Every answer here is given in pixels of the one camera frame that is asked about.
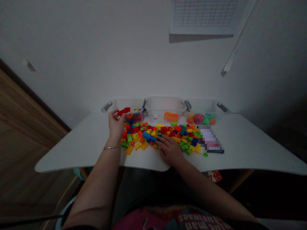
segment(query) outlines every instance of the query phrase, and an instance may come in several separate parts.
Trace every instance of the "plastic storage bin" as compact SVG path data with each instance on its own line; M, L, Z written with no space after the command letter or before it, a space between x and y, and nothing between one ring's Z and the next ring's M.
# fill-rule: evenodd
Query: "plastic storage bin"
M215 125L229 110L219 101L211 99L187 99L191 110L184 113L188 124L193 125Z
M135 124L143 121L144 101L141 98L116 98L109 101L101 111L103 113L109 113L115 109L123 110L124 108L130 107L130 112L126 113L125 122Z
M178 97L150 96L146 99L145 109L150 123L170 125L171 122L180 121L186 105Z

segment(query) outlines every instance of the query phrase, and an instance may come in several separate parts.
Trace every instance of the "pile of building blocks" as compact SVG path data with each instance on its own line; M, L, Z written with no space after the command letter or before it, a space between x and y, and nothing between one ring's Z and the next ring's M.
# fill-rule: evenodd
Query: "pile of building blocks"
M130 112L130 107L127 107L124 108L123 110L118 111L117 116L121 117L124 113L126 114L125 122L129 123L130 125L142 121L141 109L135 109L134 111Z
M127 155L131 154L133 148L136 151L139 149L145 150L148 145L158 149L155 141L160 136L173 138L179 144L181 151L185 151L188 155L192 152L198 154L201 152L201 145L198 143L200 132L194 125L178 126L177 122L172 122L171 125L174 125L174 127L164 126L164 124L157 124L156 127L152 127L147 122L136 123L135 125L125 123L121 146L127 148Z

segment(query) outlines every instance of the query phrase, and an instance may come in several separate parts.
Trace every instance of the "left hand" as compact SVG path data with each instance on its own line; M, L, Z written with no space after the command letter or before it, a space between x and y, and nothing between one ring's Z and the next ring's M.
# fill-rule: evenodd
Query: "left hand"
M124 123L125 123L125 118L126 114L124 113L119 120L117 120L116 115L114 115L117 110L113 110L111 113L109 113L109 140L113 141L119 141L121 140L122 137L122 132L124 131Z

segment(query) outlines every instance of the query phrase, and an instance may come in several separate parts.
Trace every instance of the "bangle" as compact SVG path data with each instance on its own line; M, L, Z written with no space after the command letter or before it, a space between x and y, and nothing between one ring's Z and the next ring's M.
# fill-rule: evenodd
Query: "bangle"
M117 148L117 147L121 147L120 145L119 146L111 146L111 147L104 147L103 149L114 149L114 148Z

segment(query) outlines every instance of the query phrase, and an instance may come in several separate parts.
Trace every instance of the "right hand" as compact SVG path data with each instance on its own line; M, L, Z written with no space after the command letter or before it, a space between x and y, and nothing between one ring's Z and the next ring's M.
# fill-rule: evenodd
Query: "right hand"
M181 165L187 163L178 143L171 137L157 137L156 144L160 146L160 154L163 160L170 166L177 169Z

